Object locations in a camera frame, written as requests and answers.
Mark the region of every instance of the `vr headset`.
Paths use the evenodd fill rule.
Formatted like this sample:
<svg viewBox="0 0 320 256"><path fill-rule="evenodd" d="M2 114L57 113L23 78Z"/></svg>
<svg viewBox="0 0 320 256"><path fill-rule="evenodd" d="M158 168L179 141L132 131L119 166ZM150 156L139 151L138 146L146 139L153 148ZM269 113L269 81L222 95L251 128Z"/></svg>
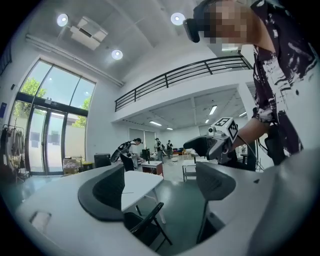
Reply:
<svg viewBox="0 0 320 256"><path fill-rule="evenodd" d="M212 22L215 20L212 18L213 13L209 13L210 4L214 4L220 0L204 0L196 8L193 9L193 18L187 18L183 21L183 26L185 28L188 38L194 42L198 43L200 41L199 32L204 32L205 38L215 38L215 30L210 27L215 26Z"/></svg>

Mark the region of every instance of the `clothing rack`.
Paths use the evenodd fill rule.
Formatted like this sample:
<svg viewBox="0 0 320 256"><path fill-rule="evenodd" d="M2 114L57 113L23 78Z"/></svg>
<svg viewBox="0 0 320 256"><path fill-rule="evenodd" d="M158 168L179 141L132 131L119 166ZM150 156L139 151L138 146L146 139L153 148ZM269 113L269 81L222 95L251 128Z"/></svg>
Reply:
<svg viewBox="0 0 320 256"><path fill-rule="evenodd" d="M11 169L11 170L12 170L14 176L15 176L15 182L17 183L18 180L24 182L27 178L29 178L30 172L27 173L26 166L25 166L25 164L26 164L26 161L25 161L25 153L24 153L25 129L24 129L23 127L17 126L16 124L17 124L17 119L15 119L14 125L6 124L6 123L5 123L5 124L2 126L2 131L3 131L5 128L7 128L8 131L9 131L10 128L12 128L12 129L13 129L13 133L12 133L12 135L11 135L12 138L15 137L15 132L16 132L16 131L22 132L23 147L22 147L22 152L21 152L21 154L20 154L20 155L21 155L21 159L20 159L20 162L19 162L19 164L18 164L18 167L16 167L14 161L13 161L13 163L12 163L12 162L9 160L9 154L8 154L8 152L7 152L8 134L6 135L6 138L5 138L4 152L1 152L0 157L3 158L3 155L5 154L7 166L10 167L10 166L9 166L9 163L11 163L11 165L12 165L12 167L13 167L13 169ZM24 164L25 173L21 173L21 169L22 169L21 163Z"/></svg>

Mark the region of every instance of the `black and white patterned shirt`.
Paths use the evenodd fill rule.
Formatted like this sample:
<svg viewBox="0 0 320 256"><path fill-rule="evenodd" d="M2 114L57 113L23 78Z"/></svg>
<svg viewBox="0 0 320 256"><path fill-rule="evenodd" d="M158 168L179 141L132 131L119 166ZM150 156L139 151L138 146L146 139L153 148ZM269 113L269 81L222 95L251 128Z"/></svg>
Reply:
<svg viewBox="0 0 320 256"><path fill-rule="evenodd" d="M285 8L260 0L251 9L265 24L275 48L272 53L254 47L253 118L278 124L284 152L289 156L299 152L303 145L286 112L297 103L299 94L308 90L306 82L320 72L319 58ZM320 86L320 81L313 84Z"/></svg>

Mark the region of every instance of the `ceiling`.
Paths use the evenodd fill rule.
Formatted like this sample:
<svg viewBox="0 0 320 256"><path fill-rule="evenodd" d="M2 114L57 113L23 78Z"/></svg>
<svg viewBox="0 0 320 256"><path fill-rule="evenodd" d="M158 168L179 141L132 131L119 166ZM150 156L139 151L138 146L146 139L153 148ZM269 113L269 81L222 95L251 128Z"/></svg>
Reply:
<svg viewBox="0 0 320 256"><path fill-rule="evenodd" d="M76 55L121 81L153 48L177 37L187 40L183 26L173 25L170 17L176 12L192 17L193 8L199 2L201 0L46 0L35 11L28 34ZM63 28L57 25L60 14L67 14L69 18ZM76 26L82 17L88 17L108 32L95 50L71 38L70 27ZM116 49L123 52L121 60L111 58L111 52Z"/></svg>
<svg viewBox="0 0 320 256"><path fill-rule="evenodd" d="M254 96L256 91L254 84L248 84L248 88L252 96ZM209 115L212 107L215 105L217 106L215 112L213 115ZM208 124L212 124L221 117L237 118L245 111L237 89L232 88L190 97L183 101L132 116L124 121L156 127L160 130L165 130L166 128L181 129L205 125L207 119L209 119ZM151 124L150 121L154 121L162 126Z"/></svg>

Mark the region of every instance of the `ceiling light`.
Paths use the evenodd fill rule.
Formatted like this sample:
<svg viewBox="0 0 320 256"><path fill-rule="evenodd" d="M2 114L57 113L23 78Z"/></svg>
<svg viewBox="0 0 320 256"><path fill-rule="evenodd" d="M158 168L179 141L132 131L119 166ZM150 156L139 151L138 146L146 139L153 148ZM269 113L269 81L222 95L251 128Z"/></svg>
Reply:
<svg viewBox="0 0 320 256"><path fill-rule="evenodd" d="M59 27L64 27L68 23L68 15L66 15L65 13L60 14L56 19L56 23Z"/></svg>
<svg viewBox="0 0 320 256"><path fill-rule="evenodd" d="M157 122L154 122L154 121L150 121L150 123L151 123L151 124L154 124L154 125L156 125L156 126L162 126L162 124L157 123Z"/></svg>
<svg viewBox="0 0 320 256"><path fill-rule="evenodd" d="M244 113L240 114L239 117L243 117L246 114L247 114L247 112L244 112Z"/></svg>
<svg viewBox="0 0 320 256"><path fill-rule="evenodd" d="M112 51L111 56L115 60L121 60L124 55L123 55L122 51L114 50L114 51Z"/></svg>
<svg viewBox="0 0 320 256"><path fill-rule="evenodd" d="M237 51L238 47L228 47L228 48L222 48L222 51Z"/></svg>
<svg viewBox="0 0 320 256"><path fill-rule="evenodd" d="M182 25L185 19L185 16L180 12L171 15L171 22L176 26Z"/></svg>
<svg viewBox="0 0 320 256"><path fill-rule="evenodd" d="M212 115L216 111L216 109L217 109L217 106L213 106L209 115Z"/></svg>

